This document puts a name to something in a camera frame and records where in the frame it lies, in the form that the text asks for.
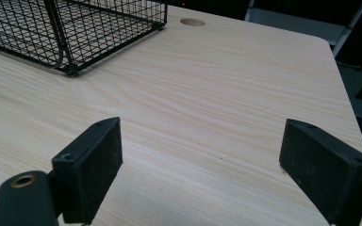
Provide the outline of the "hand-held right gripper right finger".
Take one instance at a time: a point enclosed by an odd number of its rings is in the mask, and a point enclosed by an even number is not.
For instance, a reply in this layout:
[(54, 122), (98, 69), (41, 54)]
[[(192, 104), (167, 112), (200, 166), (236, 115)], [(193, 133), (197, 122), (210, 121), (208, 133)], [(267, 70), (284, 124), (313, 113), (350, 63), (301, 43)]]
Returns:
[(279, 163), (329, 224), (360, 224), (361, 152), (315, 125), (288, 119)]

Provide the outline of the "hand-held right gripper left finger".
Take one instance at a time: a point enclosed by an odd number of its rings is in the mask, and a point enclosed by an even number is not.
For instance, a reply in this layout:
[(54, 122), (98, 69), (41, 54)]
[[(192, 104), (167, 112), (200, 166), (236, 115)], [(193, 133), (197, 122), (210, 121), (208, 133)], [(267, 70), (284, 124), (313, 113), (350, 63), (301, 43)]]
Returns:
[(92, 223), (122, 163), (118, 117), (94, 123), (52, 159), (65, 222)]

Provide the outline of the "grey metal stand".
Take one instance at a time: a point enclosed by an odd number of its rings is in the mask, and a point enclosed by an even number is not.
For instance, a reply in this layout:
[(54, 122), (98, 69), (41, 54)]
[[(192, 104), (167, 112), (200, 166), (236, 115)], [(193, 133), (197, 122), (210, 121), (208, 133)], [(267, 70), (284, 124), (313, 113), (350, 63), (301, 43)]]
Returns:
[(362, 0), (251, 0), (245, 21), (326, 40), (337, 57), (362, 17)]

